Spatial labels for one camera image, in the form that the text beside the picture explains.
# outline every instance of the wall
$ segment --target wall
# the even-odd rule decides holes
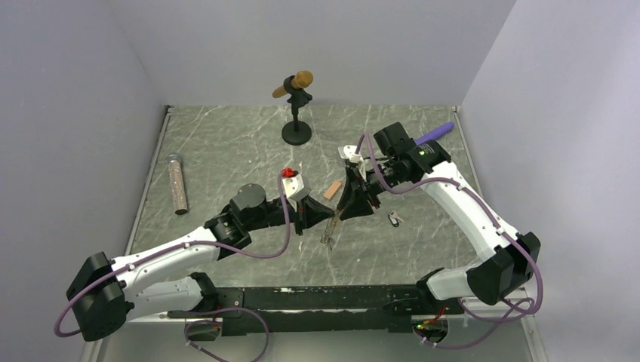
[[[106,2],[14,0],[0,109],[0,360],[78,360],[55,318],[87,256],[124,251],[163,108]]]
[[[309,69],[315,103],[455,104],[515,0],[110,0],[167,104],[283,104]]]
[[[463,102],[483,191],[542,243],[549,358],[637,360],[640,4],[519,0]]]

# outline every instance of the marble table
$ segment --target marble table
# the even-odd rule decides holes
[[[289,146],[280,137],[291,120],[284,106],[180,106],[170,118],[152,171],[146,200],[131,245],[131,253],[174,240],[218,214],[246,183],[264,187],[267,198],[277,196],[276,177],[284,167],[300,170],[313,189],[311,195],[334,207],[322,195],[344,178],[337,148],[355,144],[363,132],[373,134],[400,121],[418,138],[448,121],[449,106],[330,106],[309,105],[300,110],[312,139]],[[476,185],[462,135],[456,126],[439,142],[449,151],[462,174]],[[166,163],[169,153],[183,158],[189,212],[173,212]],[[403,196],[380,195],[375,215],[350,219],[334,232],[330,251],[320,243],[326,222],[299,237],[277,259],[231,256],[192,271],[207,272],[218,287],[321,286],[415,283],[434,268],[454,268],[475,257],[465,235],[453,220],[421,190]],[[395,210],[405,220],[394,228],[387,214]],[[251,233],[247,250],[271,253],[284,240],[284,226]]]

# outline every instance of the purple cable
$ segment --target purple cable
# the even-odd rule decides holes
[[[74,304],[76,304],[87,293],[92,291],[97,285],[102,284],[104,281],[106,281],[106,280],[108,280],[108,279],[110,279],[112,277],[115,277],[116,275],[120,275],[123,272],[127,272],[129,270],[129,265],[132,265],[133,267],[137,267],[139,265],[144,264],[145,262],[148,262],[150,260],[156,259],[159,256],[163,256],[166,253],[170,253],[170,252],[172,252],[174,250],[190,247],[192,245],[212,245],[212,246],[215,246],[215,247],[220,247],[220,248],[223,248],[223,249],[231,250],[234,253],[250,256],[250,257],[256,258],[256,259],[272,259],[272,258],[276,258],[277,256],[281,256],[287,250],[287,247],[289,246],[289,240],[291,239],[291,227],[290,227],[291,226],[291,221],[289,219],[289,212],[288,212],[288,209],[287,209],[287,197],[285,196],[285,191],[282,188],[282,179],[283,179],[283,177],[284,177],[284,175],[281,172],[278,175],[278,193],[280,194],[280,202],[282,203],[282,209],[284,211],[284,216],[285,216],[285,244],[282,246],[282,249],[280,249],[279,251],[277,251],[277,252],[275,252],[273,254],[256,254],[256,253],[251,253],[251,252],[248,252],[248,251],[244,251],[244,250],[238,249],[236,247],[231,247],[231,246],[226,245],[226,244],[218,243],[216,241],[192,241],[190,243],[189,242],[184,242],[184,243],[176,244],[176,245],[174,245],[172,247],[168,247],[166,249],[160,250],[160,251],[158,251],[156,253],[153,253],[151,255],[145,256],[142,259],[136,260],[135,262],[131,262],[131,263],[123,266],[120,269],[116,269],[114,271],[111,271],[109,274],[104,275],[101,278],[98,278],[95,282],[89,284],[88,286],[86,286],[86,288],[84,288],[83,290],[78,292],[78,294],[76,294],[73,298],[71,298],[71,300],[69,300],[69,303],[65,306],[65,308],[62,311],[62,313],[60,313],[60,315],[56,319],[56,322],[54,324],[54,333],[55,333],[55,335],[60,337],[60,338],[66,338],[66,337],[70,337],[70,336],[75,336],[76,334],[80,333],[80,329],[73,330],[72,332],[63,332],[62,330],[60,330],[60,325],[62,324],[62,321],[65,318],[66,314],[69,313],[69,311],[74,306]],[[246,311],[247,313],[252,314],[254,317],[256,317],[261,322],[261,324],[264,326],[265,331],[266,331],[265,347],[264,347],[262,353],[260,353],[260,355],[258,356],[258,358],[253,360],[252,362],[261,359],[262,356],[264,356],[264,354],[266,352],[266,348],[267,348],[267,346],[269,344],[269,329],[267,328],[267,325],[266,325],[266,322],[264,321],[264,319],[262,319],[258,314],[254,313],[253,311],[250,311],[248,309],[245,309],[245,308],[220,309],[218,311],[205,312],[205,314],[216,314],[216,313],[222,313],[222,312],[225,312],[225,311],[232,311],[232,310],[233,311],[235,311],[235,310]],[[192,346],[194,346],[194,345],[197,346],[195,343],[193,343],[191,341],[189,341],[189,344],[192,345]],[[203,349],[201,349],[199,347],[197,347],[197,349],[200,350],[200,351],[203,351],[203,353],[209,355],[212,358],[215,358],[216,360],[219,360],[221,362],[225,362],[225,360],[220,359],[215,354],[212,354],[207,350],[203,350]]]
[[[264,333],[266,334],[266,340],[264,342],[264,347],[262,348],[262,351],[260,352],[260,354],[254,358],[253,360],[251,360],[251,362],[257,362],[259,361],[262,357],[264,357],[264,354],[266,353],[266,349],[267,347],[269,347],[269,328],[266,325],[266,322],[264,321],[264,319],[262,319],[261,316],[259,316],[258,313],[256,313],[255,311],[252,311],[250,309],[246,309],[246,308],[242,308],[242,307],[237,307],[237,308],[224,308],[224,309],[218,309],[217,311],[203,311],[203,312],[193,312],[193,315],[198,315],[198,316],[205,316],[205,315],[215,315],[218,313],[224,313],[226,311],[244,311],[247,312],[248,314],[253,315],[256,319],[258,319],[258,321],[262,324],[262,327],[264,328]],[[216,356],[215,354],[211,353],[209,350],[207,350],[206,348],[202,348],[199,345],[196,345],[194,342],[192,342],[189,339],[189,330],[191,329],[191,327],[196,326],[196,325],[200,325],[200,324],[211,324],[214,326],[220,326],[220,323],[215,322],[215,321],[210,321],[210,320],[200,320],[200,321],[195,321],[192,322],[190,324],[188,324],[185,329],[184,329],[184,339],[187,341],[188,345],[192,346],[193,348],[197,349],[198,351],[206,354],[207,356],[218,360],[219,362],[229,362],[221,357]]]
[[[430,130],[427,134],[425,134],[424,136],[418,138],[416,140],[416,145],[421,145],[423,143],[425,143],[426,141],[431,141],[431,140],[437,140],[438,138],[444,136],[445,134],[451,132],[451,130],[454,129],[454,123],[453,122],[447,122],[445,124],[443,124],[442,126],[438,126],[432,130]]]
[[[445,178],[445,177],[431,177],[431,178],[428,178],[428,179],[423,179],[423,180],[419,181],[418,183],[415,183],[415,184],[409,186],[406,189],[394,190],[389,186],[389,184],[386,183],[386,181],[384,179],[384,176],[383,176],[382,172],[380,171],[380,167],[378,166],[377,159],[376,159],[376,156],[374,154],[374,147],[373,147],[373,145],[371,143],[371,138],[369,137],[368,133],[363,133],[362,136],[360,136],[360,139],[358,140],[358,144],[357,144],[357,146],[355,148],[355,152],[356,153],[360,152],[360,148],[362,147],[362,142],[363,141],[366,141],[366,143],[367,143],[367,148],[368,148],[368,151],[369,151],[369,158],[370,158],[371,163],[373,165],[373,169],[374,169],[374,172],[376,174],[376,177],[380,181],[380,184],[382,185],[382,187],[385,190],[387,190],[389,193],[393,194],[393,195],[402,195],[402,194],[404,194],[406,192],[409,192],[411,190],[417,189],[418,187],[421,187],[422,185],[425,185],[427,183],[433,183],[433,182],[449,183],[449,184],[451,184],[451,185],[453,185],[455,187],[460,187],[460,183],[455,181],[455,180],[453,180],[453,179],[448,179],[448,178]],[[478,206],[480,206],[480,208],[485,212],[485,214],[487,215],[487,217],[491,221],[491,224],[493,224],[493,226],[496,229],[499,229],[500,228],[500,223],[498,222],[496,217],[493,215],[493,213],[489,210],[489,206],[487,206],[487,204],[473,190],[468,189],[467,187],[464,187],[461,190],[464,191],[469,197],[471,197],[478,204]],[[463,303],[461,303],[464,311],[469,313],[469,315],[471,315],[472,317],[478,318],[481,321],[489,321],[489,322],[498,323],[498,324],[504,323],[504,322],[507,322],[507,321],[517,321],[518,319],[522,319],[525,315],[534,314],[534,313],[538,312],[540,310],[540,306],[542,305],[542,299],[543,299],[542,275],[540,273],[539,268],[537,267],[537,264],[536,264],[535,260],[533,260],[533,258],[531,258],[531,255],[529,255],[529,253],[511,237],[511,235],[507,234],[506,232],[503,232],[502,236],[511,245],[513,245],[513,247],[515,247],[517,249],[517,251],[520,252],[520,254],[522,254],[522,256],[527,260],[527,262],[531,265],[531,268],[533,269],[534,276],[536,278],[536,289],[537,289],[537,298],[535,300],[535,303],[533,305],[530,305],[529,308],[523,309],[523,308],[519,308],[518,307],[518,305],[521,304],[520,302],[518,302],[515,305],[513,305],[511,302],[506,301],[505,299],[503,299],[503,302],[505,302],[510,307],[509,313],[514,311],[514,310],[521,312],[520,315],[518,315],[516,317],[512,317],[512,318],[507,318],[507,314],[505,315],[505,317],[502,317],[502,318],[483,318],[483,317],[480,317],[477,314],[474,314],[473,312],[471,312]]]
[[[520,304],[522,304],[522,303],[524,303],[524,302],[533,302],[533,299],[532,299],[532,298],[523,298],[523,299],[520,299],[519,301],[517,301],[517,303],[515,304],[515,306],[517,307],[518,305],[520,305]],[[513,309],[513,308],[512,308],[512,309],[510,309],[510,310],[508,310],[508,311],[507,311],[507,313],[505,313],[505,315],[503,316],[503,318],[507,318],[507,317],[509,317],[509,314],[511,314],[513,311],[514,311],[514,309]],[[491,326],[491,328],[489,328],[489,330],[488,330],[485,334],[483,334],[483,335],[482,335],[482,337],[478,338],[477,340],[475,340],[475,341],[473,341],[473,342],[469,342],[469,343],[467,343],[467,344],[465,344],[465,345],[440,345],[440,344],[438,344],[438,343],[430,342],[430,341],[426,340],[425,338],[421,337],[421,336],[416,332],[416,330],[415,330],[415,329],[414,329],[414,334],[415,334],[418,338],[420,338],[420,340],[422,341],[422,343],[426,343],[427,345],[431,345],[432,347],[435,347],[435,348],[441,348],[441,349],[465,349],[465,348],[475,347],[475,346],[479,345],[480,343],[484,342],[484,341],[485,341],[485,339],[489,338],[489,336],[490,336],[491,334],[493,334],[493,333],[498,329],[498,327],[499,327],[499,326],[501,326],[501,325],[502,325],[502,323],[494,323],[494,325],[493,325],[493,326]]]

